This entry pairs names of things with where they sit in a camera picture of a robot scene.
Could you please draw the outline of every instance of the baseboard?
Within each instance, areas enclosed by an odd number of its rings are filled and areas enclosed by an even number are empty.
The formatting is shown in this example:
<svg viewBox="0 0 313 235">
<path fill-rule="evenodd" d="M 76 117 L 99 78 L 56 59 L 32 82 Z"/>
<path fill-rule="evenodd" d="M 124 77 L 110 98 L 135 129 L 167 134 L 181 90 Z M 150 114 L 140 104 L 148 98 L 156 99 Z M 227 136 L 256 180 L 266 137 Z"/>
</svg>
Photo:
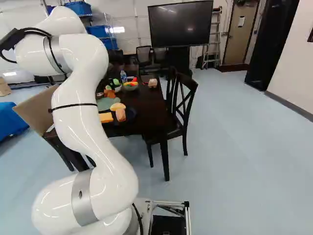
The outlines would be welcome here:
<svg viewBox="0 0 313 235">
<path fill-rule="evenodd" d="M 300 114 L 301 116 L 305 117 L 307 120 L 313 122 L 313 114 L 309 113 L 308 111 L 290 103 L 289 101 L 271 93 L 268 91 L 265 91 L 264 94 L 273 100 L 281 103 L 282 105 L 286 106 L 287 108 L 290 108 L 291 110 L 295 111 L 296 113 Z"/>
<path fill-rule="evenodd" d="M 220 72 L 244 71 L 248 69 L 249 69 L 248 64 L 221 65 L 217 68 L 217 70 Z"/>
</svg>

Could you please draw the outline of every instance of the water bottle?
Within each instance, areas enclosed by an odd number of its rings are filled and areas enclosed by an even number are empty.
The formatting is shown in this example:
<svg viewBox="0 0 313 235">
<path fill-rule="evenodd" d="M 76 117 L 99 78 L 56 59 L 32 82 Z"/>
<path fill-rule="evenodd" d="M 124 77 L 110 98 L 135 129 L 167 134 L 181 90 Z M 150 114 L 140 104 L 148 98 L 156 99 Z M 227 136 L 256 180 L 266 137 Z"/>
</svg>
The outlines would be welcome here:
<svg viewBox="0 0 313 235">
<path fill-rule="evenodd" d="M 121 81 L 122 83 L 127 82 L 127 75 L 124 70 L 121 71 Z"/>
</svg>

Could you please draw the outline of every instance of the tv stand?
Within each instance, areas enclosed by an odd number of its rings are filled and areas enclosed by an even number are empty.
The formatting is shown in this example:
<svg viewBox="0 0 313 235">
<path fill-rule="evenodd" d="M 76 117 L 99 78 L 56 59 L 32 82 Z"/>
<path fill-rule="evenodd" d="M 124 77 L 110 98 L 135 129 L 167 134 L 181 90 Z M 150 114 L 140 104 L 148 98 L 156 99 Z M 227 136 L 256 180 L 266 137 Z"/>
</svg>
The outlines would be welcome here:
<svg viewBox="0 0 313 235">
<path fill-rule="evenodd" d="M 174 66 L 178 72 L 191 75 L 189 69 L 189 50 L 190 47 L 169 47 L 168 61 L 170 66 Z"/>
</svg>

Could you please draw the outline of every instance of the flat screen tv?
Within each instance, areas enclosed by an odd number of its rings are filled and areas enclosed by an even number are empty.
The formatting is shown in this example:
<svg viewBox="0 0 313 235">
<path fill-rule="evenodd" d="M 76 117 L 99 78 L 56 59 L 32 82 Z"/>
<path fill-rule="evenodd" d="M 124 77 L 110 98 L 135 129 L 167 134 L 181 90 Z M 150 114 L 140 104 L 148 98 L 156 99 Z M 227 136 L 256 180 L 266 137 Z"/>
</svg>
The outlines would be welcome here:
<svg viewBox="0 0 313 235">
<path fill-rule="evenodd" d="M 209 43 L 213 1 L 148 6 L 152 47 Z"/>
</svg>

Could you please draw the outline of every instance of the black cabinet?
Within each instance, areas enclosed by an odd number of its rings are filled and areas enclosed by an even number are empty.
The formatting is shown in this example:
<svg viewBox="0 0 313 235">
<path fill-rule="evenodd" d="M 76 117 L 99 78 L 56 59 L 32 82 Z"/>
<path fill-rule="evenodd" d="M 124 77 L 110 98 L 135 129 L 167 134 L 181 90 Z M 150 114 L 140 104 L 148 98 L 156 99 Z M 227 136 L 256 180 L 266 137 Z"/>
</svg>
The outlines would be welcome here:
<svg viewBox="0 0 313 235">
<path fill-rule="evenodd" d="M 299 0 L 267 0 L 245 82 L 264 91 L 283 51 Z"/>
</svg>

